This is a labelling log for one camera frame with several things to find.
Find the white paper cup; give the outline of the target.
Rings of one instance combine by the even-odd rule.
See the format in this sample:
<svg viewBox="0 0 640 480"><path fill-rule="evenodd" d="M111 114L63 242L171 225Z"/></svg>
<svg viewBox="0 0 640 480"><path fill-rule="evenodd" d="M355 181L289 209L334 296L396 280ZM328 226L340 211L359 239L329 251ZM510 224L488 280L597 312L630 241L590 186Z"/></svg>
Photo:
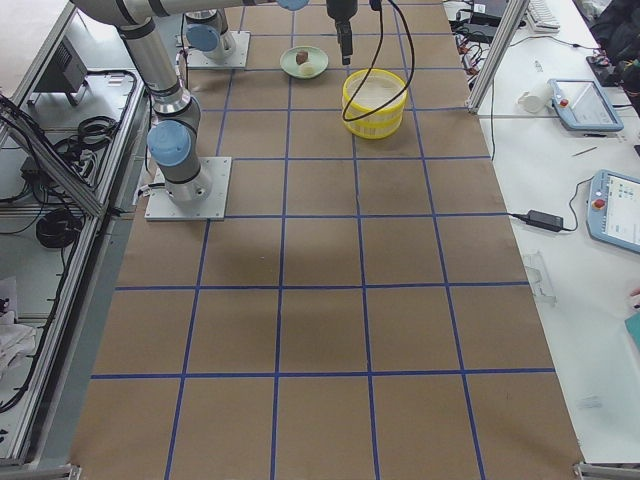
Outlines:
<svg viewBox="0 0 640 480"><path fill-rule="evenodd" d="M553 97L553 87L548 83L540 83L522 93L517 104L527 113L535 114L544 110Z"/></svg>

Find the grey control box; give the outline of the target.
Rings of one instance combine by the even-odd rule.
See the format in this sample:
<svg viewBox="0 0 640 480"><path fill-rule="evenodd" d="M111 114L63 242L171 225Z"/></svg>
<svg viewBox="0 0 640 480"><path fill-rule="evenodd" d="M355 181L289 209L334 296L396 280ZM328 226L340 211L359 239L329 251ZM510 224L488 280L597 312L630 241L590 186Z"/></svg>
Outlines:
<svg viewBox="0 0 640 480"><path fill-rule="evenodd" d="M64 37L45 68L34 92L64 94L78 106L88 87L88 69L67 37Z"/></svg>

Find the far teach pendant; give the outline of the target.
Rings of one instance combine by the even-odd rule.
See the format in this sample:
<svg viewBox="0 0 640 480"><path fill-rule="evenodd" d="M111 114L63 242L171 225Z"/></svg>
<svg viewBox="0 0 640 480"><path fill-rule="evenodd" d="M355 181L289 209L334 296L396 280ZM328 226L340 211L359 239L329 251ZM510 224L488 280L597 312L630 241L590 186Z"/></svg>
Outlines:
<svg viewBox="0 0 640 480"><path fill-rule="evenodd" d="M597 81L549 79L551 103L567 130L619 132L624 124Z"/></svg>

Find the black power adapter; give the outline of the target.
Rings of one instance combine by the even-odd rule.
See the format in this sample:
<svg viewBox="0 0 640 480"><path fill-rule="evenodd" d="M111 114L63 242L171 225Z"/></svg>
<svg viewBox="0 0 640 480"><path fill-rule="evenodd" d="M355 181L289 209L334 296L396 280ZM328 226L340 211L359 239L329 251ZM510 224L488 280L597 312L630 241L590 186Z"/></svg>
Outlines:
<svg viewBox="0 0 640 480"><path fill-rule="evenodd" d="M538 210L529 210L527 212L526 223L551 232L560 232L564 229L564 219L562 217Z"/></svg>

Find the lower yellow steamer layer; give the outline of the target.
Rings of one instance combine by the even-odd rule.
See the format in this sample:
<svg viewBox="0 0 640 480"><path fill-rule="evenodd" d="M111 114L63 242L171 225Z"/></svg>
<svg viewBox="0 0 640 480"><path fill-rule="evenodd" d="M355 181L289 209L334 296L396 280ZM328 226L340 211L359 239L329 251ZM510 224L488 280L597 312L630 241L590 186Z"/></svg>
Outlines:
<svg viewBox="0 0 640 480"><path fill-rule="evenodd" d="M402 123L403 113L394 115L374 114L362 120L343 122L346 129L356 137L380 140L394 134Z"/></svg>

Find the yellow steamer layer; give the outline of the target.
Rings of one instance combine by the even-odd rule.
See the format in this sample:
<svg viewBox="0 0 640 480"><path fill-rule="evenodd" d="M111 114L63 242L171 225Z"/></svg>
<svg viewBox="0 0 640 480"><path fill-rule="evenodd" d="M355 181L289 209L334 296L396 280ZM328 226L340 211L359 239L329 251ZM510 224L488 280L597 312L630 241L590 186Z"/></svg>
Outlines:
<svg viewBox="0 0 640 480"><path fill-rule="evenodd" d="M402 123L403 113L394 115L374 114L362 120L343 122L346 129L356 137L380 140L394 134Z"/></svg>
<svg viewBox="0 0 640 480"><path fill-rule="evenodd" d="M343 116L349 121L388 121L403 111L406 99L406 84L398 75L377 68L359 70L343 83Z"/></svg>

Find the white bun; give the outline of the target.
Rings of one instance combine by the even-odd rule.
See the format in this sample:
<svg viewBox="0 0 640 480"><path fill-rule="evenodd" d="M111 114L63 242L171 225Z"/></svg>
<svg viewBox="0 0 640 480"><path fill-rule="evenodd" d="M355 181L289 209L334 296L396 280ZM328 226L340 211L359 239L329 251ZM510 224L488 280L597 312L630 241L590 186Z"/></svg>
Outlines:
<svg viewBox="0 0 640 480"><path fill-rule="evenodd" d="M303 77L312 77L315 74L315 67L311 62L305 62L299 66L299 72Z"/></svg>

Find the clear plastic holder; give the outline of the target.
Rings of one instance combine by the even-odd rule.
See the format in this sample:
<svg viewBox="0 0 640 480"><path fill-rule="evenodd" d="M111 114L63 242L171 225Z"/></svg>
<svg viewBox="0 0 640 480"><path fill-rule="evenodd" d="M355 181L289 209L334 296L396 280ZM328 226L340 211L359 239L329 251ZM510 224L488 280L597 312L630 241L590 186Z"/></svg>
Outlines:
<svg viewBox="0 0 640 480"><path fill-rule="evenodd" d="M555 306L557 296L542 253L525 253L521 258L534 300L540 304Z"/></svg>

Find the brown bun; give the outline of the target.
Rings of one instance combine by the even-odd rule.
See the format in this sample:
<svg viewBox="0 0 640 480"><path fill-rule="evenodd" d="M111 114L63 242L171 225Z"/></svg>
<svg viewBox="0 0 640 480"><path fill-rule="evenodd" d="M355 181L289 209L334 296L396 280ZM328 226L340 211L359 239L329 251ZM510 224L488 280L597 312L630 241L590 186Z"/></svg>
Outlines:
<svg viewBox="0 0 640 480"><path fill-rule="evenodd" d="M299 50L296 53L296 57L295 57L296 64L302 65L308 61L308 58L309 58L309 53L306 50Z"/></svg>

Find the teach pendant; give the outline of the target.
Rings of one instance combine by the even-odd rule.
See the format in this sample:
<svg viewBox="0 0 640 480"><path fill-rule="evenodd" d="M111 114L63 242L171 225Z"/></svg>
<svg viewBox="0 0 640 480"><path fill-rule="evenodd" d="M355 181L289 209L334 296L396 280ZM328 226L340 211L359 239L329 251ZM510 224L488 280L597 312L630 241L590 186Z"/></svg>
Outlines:
<svg viewBox="0 0 640 480"><path fill-rule="evenodd" d="M597 81L549 79L551 103L567 130L619 132L624 124Z"/></svg>
<svg viewBox="0 0 640 480"><path fill-rule="evenodd" d="M590 182L587 227L592 238L639 252L639 180L599 170Z"/></svg>

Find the aluminium frame post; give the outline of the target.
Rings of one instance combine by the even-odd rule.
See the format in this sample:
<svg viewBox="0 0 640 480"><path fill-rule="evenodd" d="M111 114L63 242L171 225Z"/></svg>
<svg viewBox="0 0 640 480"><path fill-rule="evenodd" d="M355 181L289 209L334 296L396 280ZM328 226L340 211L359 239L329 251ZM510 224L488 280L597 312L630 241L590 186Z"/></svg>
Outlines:
<svg viewBox="0 0 640 480"><path fill-rule="evenodd" d="M500 63L524 17L528 4L528 0L508 2L494 40L491 43L488 56L475 79L468 98L467 108L470 113L476 114L479 111L485 96L493 85Z"/></svg>

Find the near teach pendant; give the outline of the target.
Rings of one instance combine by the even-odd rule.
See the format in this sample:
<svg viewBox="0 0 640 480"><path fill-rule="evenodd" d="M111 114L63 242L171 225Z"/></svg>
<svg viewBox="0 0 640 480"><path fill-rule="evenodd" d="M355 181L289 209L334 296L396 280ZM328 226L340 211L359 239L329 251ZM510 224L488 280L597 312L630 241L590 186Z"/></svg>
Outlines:
<svg viewBox="0 0 640 480"><path fill-rule="evenodd" d="M599 170L590 182L587 227L592 238L639 252L639 180Z"/></svg>

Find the upper yellow steamer layer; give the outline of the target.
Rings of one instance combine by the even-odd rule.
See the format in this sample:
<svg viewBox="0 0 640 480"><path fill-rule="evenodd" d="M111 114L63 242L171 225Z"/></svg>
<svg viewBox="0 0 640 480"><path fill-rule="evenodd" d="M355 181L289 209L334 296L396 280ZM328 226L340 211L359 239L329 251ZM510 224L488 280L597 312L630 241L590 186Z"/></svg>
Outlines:
<svg viewBox="0 0 640 480"><path fill-rule="evenodd" d="M388 121L403 111L406 99L406 84L398 75L377 68L359 70L343 83L343 116L349 121Z"/></svg>

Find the brown paper table mat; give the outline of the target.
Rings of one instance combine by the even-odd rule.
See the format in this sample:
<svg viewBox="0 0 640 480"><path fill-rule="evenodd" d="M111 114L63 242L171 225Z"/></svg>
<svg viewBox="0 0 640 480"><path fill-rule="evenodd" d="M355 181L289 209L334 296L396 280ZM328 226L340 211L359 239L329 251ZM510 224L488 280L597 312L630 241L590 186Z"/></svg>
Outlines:
<svg viewBox="0 0 640 480"><path fill-rule="evenodd" d="M231 10L247 68L194 73L221 222L137 212L71 449L86 479L569 479L580 453L444 6L354 19L414 73L390 138L340 118L315 1ZM329 57L296 79L280 57Z"/></svg>

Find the pale green plate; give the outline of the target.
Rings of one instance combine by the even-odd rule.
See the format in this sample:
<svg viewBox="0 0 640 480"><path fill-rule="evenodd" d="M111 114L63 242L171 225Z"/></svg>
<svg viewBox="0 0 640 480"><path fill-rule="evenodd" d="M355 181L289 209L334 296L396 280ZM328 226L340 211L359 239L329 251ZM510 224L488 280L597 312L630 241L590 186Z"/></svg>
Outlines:
<svg viewBox="0 0 640 480"><path fill-rule="evenodd" d="M280 67L296 79L313 79L321 75L329 65L328 55L314 46L296 46L280 57Z"/></svg>

